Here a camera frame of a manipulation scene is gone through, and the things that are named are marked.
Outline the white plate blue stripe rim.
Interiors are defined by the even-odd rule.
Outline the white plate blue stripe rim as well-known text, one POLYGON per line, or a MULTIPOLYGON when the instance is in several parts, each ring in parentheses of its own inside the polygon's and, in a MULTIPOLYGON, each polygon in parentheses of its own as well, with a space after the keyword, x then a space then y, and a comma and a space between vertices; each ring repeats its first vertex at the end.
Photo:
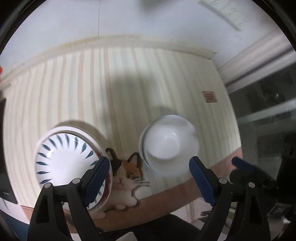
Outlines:
POLYGON ((106 151, 88 132, 73 126, 49 130, 35 148, 35 172, 40 187, 68 184, 93 168, 106 151))

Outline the window frame with glass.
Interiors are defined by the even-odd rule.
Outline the window frame with glass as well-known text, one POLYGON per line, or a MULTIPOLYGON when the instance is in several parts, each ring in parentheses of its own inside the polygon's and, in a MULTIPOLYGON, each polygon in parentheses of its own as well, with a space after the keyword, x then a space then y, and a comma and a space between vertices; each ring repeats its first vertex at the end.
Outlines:
POLYGON ((280 30, 218 69, 237 118, 243 159, 277 178, 295 134, 295 49, 280 30))

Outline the cat print table mat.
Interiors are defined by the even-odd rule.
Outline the cat print table mat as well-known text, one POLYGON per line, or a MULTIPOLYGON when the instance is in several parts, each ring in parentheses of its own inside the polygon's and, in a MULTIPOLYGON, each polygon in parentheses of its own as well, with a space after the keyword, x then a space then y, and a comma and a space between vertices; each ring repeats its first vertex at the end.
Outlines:
POLYGON ((83 129, 121 159, 166 114, 189 120, 199 158, 220 177, 242 156, 235 113, 209 57, 161 48, 98 47, 42 56, 1 82, 4 154, 16 204, 1 209, 28 222, 40 192, 37 142, 56 126, 83 129))

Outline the plain white bowl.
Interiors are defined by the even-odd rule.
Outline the plain white bowl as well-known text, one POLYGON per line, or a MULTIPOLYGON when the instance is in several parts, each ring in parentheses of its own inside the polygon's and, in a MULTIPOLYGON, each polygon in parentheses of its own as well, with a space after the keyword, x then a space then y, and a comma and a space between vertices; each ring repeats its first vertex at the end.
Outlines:
POLYGON ((138 141, 141 158, 154 172, 178 176, 189 170, 189 160, 197 156, 200 143, 195 126, 182 116, 163 115, 142 132, 138 141))

